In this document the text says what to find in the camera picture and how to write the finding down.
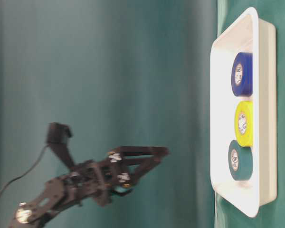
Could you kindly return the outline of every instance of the tape roll core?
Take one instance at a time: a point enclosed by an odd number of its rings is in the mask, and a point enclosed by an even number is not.
[[[252,53],[237,54],[232,66],[231,87],[235,96],[252,95]]]
[[[234,117],[234,130],[238,144],[252,146],[253,144],[253,116],[252,102],[241,101],[236,109]]]
[[[253,158],[250,147],[242,147],[236,140],[232,140],[228,151],[228,162],[234,180],[246,181],[250,179],[253,171]]]

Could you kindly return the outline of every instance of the green backdrop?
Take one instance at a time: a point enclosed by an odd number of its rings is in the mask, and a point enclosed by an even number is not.
[[[209,55],[215,0],[0,0],[0,185],[26,170],[49,122],[72,127],[74,159],[119,145],[171,154],[134,192],[91,199],[48,228],[209,228]],[[6,228],[19,202],[67,172],[48,151],[0,204]]]
[[[218,0],[218,34],[248,7],[255,7],[260,18],[276,27],[278,197],[276,201],[261,207],[255,218],[249,218],[217,195],[215,227],[285,228],[285,0]]]

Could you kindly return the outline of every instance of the black cable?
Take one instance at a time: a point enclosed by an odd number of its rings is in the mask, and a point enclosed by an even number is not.
[[[29,172],[31,172],[40,162],[44,152],[46,151],[46,148],[48,147],[48,145],[45,145],[42,150],[41,153],[39,155],[39,157],[37,158],[37,160],[35,161],[35,163],[22,175],[15,177],[14,179],[11,179],[9,182],[7,182],[1,189],[0,189],[0,197],[3,194],[3,192],[5,191],[5,189],[14,181],[19,180],[20,178],[24,177],[25,175],[27,175]]]

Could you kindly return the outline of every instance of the robotic arm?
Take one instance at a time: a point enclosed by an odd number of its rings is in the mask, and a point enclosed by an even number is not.
[[[81,206],[81,200],[87,197],[105,206],[112,202],[112,195],[129,194],[138,180],[169,153],[166,147],[122,146],[111,150],[102,161],[76,165],[67,148],[71,136],[67,125],[50,124],[46,143],[70,173],[46,182],[44,191],[33,201],[20,203],[9,228],[42,228],[63,210]],[[138,165],[134,171],[129,169],[132,165]]]

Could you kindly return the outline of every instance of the white tray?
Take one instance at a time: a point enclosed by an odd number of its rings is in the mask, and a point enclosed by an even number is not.
[[[238,52],[253,53],[253,94],[236,97],[231,69]],[[242,100],[253,102],[253,173],[233,180],[228,148],[234,114]],[[215,192],[249,217],[277,197],[276,162],[276,30],[248,8],[212,44],[210,55],[210,175]]]

